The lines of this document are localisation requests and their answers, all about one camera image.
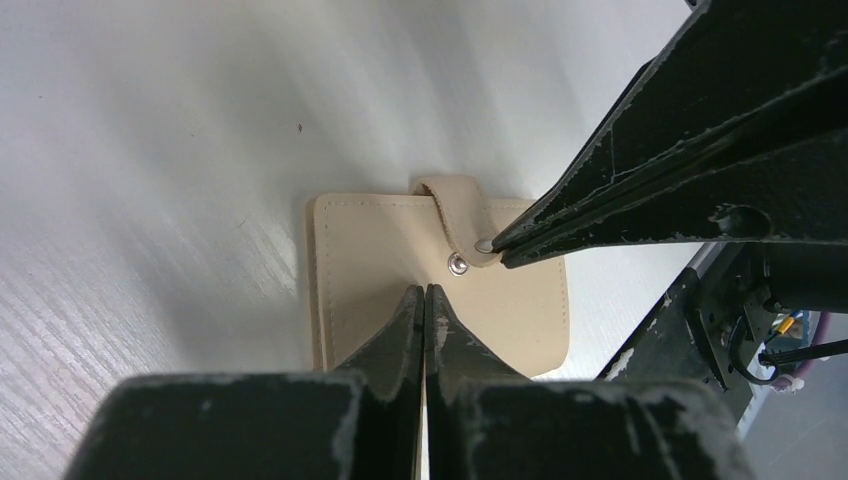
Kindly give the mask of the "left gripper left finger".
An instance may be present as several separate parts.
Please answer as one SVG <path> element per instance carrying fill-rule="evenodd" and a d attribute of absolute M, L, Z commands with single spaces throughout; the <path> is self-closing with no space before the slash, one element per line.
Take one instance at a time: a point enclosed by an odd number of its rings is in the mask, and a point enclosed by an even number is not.
<path fill-rule="evenodd" d="M 388 323 L 338 370 L 364 380 L 353 479 L 416 479 L 424 363 L 424 289 L 408 287 Z"/>

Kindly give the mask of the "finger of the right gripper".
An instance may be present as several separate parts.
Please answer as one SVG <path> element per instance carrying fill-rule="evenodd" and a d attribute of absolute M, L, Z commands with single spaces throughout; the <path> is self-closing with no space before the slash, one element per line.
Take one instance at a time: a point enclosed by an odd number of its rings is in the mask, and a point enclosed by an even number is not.
<path fill-rule="evenodd" d="M 707 241 L 846 244 L 846 129 L 608 203 L 507 249 L 501 262 L 519 268 L 591 248 Z"/>
<path fill-rule="evenodd" d="M 845 2 L 702 1 L 493 248 L 840 128 Z"/>

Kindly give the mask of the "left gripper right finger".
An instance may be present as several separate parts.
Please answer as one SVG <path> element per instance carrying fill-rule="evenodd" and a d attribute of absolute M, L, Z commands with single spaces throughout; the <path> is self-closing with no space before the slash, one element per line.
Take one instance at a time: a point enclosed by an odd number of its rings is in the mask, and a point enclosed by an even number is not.
<path fill-rule="evenodd" d="M 432 479 L 475 479 L 477 448 L 487 436 L 479 396 L 529 378 L 505 363 L 466 327 L 442 286 L 425 295 L 425 387 Z"/>

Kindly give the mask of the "beige card holder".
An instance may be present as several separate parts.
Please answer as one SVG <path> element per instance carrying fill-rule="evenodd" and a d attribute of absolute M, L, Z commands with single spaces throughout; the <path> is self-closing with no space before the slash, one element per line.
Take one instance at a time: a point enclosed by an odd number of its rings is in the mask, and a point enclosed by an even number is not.
<path fill-rule="evenodd" d="M 533 377 L 570 343 L 562 258 L 508 269 L 479 244 L 529 207 L 492 198 L 466 175 L 416 180 L 406 194 L 326 193 L 305 209 L 313 366 L 336 368 L 389 321 L 412 285 L 440 285 L 459 320 Z"/>

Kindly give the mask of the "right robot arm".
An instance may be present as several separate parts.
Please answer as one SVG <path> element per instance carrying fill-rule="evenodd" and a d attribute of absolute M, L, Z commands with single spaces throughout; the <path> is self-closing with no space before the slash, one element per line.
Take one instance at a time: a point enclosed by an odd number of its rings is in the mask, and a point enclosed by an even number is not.
<path fill-rule="evenodd" d="M 717 242 L 728 364 L 746 303 L 847 308 L 847 5 L 698 1 L 625 87 L 558 182 L 492 243 L 508 268 L 607 246 Z"/>

